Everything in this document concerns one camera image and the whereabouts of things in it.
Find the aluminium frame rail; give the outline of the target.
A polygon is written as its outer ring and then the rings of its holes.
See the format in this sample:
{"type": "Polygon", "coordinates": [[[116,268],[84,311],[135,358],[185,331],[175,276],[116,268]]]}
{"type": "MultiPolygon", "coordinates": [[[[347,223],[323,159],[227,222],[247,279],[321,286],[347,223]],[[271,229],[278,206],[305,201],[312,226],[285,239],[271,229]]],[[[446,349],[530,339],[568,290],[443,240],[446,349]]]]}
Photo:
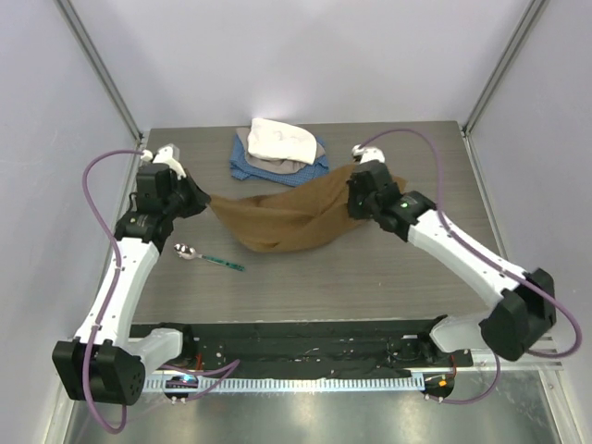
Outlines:
{"type": "Polygon", "coordinates": [[[76,7],[69,0],[55,0],[54,3],[72,32],[81,51],[87,58],[97,79],[103,86],[107,97],[117,110],[128,133],[131,135],[132,139],[139,144],[142,141],[142,130],[132,116],[129,107],[107,68],[107,65],[93,42],[92,36],[83,24],[76,7]]]}
{"type": "Polygon", "coordinates": [[[462,125],[462,134],[464,137],[468,137],[475,129],[548,4],[548,0],[531,0],[527,3],[526,9],[505,45],[496,66],[489,75],[468,118],[462,125]]]}

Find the aluminium frame rail right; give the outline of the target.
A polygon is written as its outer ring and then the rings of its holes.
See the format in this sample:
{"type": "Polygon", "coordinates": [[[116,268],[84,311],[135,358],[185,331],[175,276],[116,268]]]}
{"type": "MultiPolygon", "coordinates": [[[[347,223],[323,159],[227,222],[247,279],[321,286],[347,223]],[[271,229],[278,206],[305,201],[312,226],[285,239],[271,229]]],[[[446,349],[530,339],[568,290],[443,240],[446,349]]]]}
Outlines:
{"type": "Polygon", "coordinates": [[[462,134],[464,137],[468,137],[475,129],[548,4],[548,0],[531,0],[527,3],[526,9],[505,45],[496,66],[489,75],[468,118],[462,125],[462,134]]]}

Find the blue checkered cloth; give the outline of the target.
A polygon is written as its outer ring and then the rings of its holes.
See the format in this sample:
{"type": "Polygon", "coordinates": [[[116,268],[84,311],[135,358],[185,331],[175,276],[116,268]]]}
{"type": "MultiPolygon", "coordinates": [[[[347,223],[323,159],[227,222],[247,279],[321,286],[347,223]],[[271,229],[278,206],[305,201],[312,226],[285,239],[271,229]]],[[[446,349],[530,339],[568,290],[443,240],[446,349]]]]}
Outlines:
{"type": "Polygon", "coordinates": [[[317,138],[316,141],[320,154],[312,165],[304,165],[295,173],[278,174],[251,166],[245,158],[243,142],[238,135],[234,135],[232,153],[229,158],[231,177],[238,180],[264,179],[291,187],[298,187],[309,180],[323,177],[329,173],[330,167],[324,151],[324,141],[320,138],[317,138]]]}

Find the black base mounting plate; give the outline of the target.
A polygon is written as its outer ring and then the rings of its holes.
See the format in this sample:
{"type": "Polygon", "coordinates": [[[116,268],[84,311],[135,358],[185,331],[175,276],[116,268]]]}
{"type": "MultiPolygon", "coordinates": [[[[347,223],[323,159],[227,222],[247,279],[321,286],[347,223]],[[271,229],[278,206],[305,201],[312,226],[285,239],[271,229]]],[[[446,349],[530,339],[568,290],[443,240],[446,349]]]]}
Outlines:
{"type": "Polygon", "coordinates": [[[377,379],[415,369],[470,367],[469,351],[438,351],[428,337],[432,320],[181,324],[179,366],[214,370],[237,362],[242,379],[377,379]]]}

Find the white folded cloth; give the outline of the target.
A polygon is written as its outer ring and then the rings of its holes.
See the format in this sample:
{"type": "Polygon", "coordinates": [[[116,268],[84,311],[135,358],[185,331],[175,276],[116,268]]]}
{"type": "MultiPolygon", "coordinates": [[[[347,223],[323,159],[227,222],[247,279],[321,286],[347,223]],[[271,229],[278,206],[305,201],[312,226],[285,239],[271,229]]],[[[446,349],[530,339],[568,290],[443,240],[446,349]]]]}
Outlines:
{"type": "Polygon", "coordinates": [[[317,141],[306,129],[266,118],[251,121],[247,137],[250,155],[266,161],[290,160],[312,165],[317,141]]]}

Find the spoon with green handle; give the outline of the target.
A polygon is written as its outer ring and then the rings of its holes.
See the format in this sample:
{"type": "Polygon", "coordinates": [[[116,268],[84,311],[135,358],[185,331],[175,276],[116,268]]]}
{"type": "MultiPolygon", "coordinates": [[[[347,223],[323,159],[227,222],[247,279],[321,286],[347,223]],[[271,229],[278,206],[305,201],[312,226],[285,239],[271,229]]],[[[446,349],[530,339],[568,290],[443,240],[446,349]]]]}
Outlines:
{"type": "Polygon", "coordinates": [[[245,267],[243,265],[231,263],[230,261],[220,259],[211,255],[201,254],[198,253],[193,247],[184,244],[184,243],[177,243],[174,245],[174,251],[178,255],[179,258],[185,260],[204,260],[208,263],[224,266],[225,268],[229,268],[235,271],[244,272],[245,267]]]}

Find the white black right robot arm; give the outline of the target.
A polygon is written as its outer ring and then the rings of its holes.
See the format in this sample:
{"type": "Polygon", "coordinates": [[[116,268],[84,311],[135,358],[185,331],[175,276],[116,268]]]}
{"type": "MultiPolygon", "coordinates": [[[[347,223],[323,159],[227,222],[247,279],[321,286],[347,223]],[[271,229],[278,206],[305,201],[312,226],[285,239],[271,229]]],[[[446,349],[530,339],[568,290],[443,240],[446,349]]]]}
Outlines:
{"type": "Polygon", "coordinates": [[[373,160],[355,166],[348,187],[351,218],[372,219],[384,231],[429,253],[487,307],[482,314],[438,317],[417,343],[426,364],[441,364],[452,352],[482,347],[515,362],[555,324],[555,307],[538,295],[539,290],[553,291],[547,272],[528,273],[497,256],[440,216],[422,193],[401,192],[385,164],[373,160]]]}

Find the brown cloth napkin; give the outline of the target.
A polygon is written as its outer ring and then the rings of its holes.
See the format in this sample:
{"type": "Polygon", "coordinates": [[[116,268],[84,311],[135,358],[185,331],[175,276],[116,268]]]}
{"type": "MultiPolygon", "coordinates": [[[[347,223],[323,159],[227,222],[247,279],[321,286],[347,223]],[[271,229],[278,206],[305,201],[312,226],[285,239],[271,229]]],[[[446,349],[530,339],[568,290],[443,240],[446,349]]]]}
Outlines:
{"type": "Polygon", "coordinates": [[[354,165],[339,167],[291,190],[229,199],[211,197],[210,208],[230,234],[256,253],[293,253],[329,244],[364,222],[349,217],[354,165]]]}

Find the aluminium frame rail left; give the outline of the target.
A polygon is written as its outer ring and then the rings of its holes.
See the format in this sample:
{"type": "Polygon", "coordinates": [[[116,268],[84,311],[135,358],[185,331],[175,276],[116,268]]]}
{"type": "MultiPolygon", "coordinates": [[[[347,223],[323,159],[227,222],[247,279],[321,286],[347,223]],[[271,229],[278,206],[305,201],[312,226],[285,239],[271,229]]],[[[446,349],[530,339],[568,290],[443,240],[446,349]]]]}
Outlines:
{"type": "Polygon", "coordinates": [[[72,32],[81,51],[87,58],[97,79],[103,86],[107,97],[117,110],[128,133],[131,135],[132,139],[139,144],[142,141],[142,130],[132,116],[129,107],[107,68],[107,65],[93,42],[92,36],[83,24],[76,7],[69,0],[55,0],[54,3],[72,32]]]}

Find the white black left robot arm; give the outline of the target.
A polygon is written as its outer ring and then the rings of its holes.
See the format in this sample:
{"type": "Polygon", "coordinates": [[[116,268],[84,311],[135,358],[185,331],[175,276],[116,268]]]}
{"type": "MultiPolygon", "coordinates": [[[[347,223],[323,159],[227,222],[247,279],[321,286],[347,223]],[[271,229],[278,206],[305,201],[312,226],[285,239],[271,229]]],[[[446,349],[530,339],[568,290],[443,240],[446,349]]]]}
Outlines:
{"type": "Polygon", "coordinates": [[[131,406],[146,376],[168,362],[190,367],[197,356],[186,327],[162,324],[130,340],[144,285],[178,218],[200,214],[210,198],[176,160],[154,161],[136,175],[134,207],[109,230],[113,257],[92,309],[72,340],[59,341],[52,361],[74,401],[131,406]]]}

